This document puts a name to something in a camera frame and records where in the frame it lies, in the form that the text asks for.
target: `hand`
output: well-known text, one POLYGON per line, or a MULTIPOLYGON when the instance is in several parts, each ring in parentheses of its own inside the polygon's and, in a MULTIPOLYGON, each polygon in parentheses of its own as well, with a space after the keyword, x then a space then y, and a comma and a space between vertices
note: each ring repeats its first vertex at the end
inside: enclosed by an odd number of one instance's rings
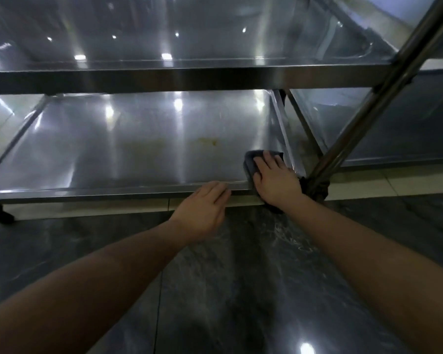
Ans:
POLYGON ((169 221, 182 228, 183 245, 203 240, 222 224, 230 195, 226 184, 212 181, 179 205, 169 221))
POLYGON ((303 196, 299 179, 292 169, 285 166, 279 155, 273 159, 271 153, 265 150, 263 156, 264 160, 254 158, 261 172, 254 174, 254 185, 264 201, 285 212, 292 199, 303 196))

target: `forearm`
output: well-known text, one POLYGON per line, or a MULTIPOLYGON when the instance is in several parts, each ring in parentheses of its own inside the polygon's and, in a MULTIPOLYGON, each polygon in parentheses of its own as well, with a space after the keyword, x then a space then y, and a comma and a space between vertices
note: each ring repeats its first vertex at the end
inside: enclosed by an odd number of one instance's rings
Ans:
POLYGON ((0 353, 86 352, 181 249, 172 222, 111 244, 0 304, 0 353))
POLYGON ((443 349, 442 268, 306 196, 284 210, 404 340, 443 349))

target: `person's left hand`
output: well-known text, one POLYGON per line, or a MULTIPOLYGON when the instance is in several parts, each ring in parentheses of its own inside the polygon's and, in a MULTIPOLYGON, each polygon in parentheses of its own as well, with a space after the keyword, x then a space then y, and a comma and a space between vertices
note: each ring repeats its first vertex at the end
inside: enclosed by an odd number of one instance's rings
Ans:
POLYGON ((212 181, 179 205, 169 221, 182 229, 184 244, 203 240, 222 224, 230 195, 226 184, 212 181))

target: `upper shelf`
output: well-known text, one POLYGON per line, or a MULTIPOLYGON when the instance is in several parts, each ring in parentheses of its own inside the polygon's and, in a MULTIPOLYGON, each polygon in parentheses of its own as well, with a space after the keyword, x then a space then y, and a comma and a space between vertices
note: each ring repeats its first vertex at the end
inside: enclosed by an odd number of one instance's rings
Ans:
POLYGON ((374 86, 394 52, 324 0, 0 0, 0 93, 374 86))

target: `person's left arm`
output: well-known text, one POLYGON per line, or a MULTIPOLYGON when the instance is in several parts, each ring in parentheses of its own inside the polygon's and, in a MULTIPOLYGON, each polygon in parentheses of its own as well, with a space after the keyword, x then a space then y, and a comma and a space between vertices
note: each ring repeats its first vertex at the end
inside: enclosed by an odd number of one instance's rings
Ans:
POLYGON ((0 304, 0 353, 85 353, 184 246, 223 221, 230 191, 208 183, 171 219, 62 267, 0 304))

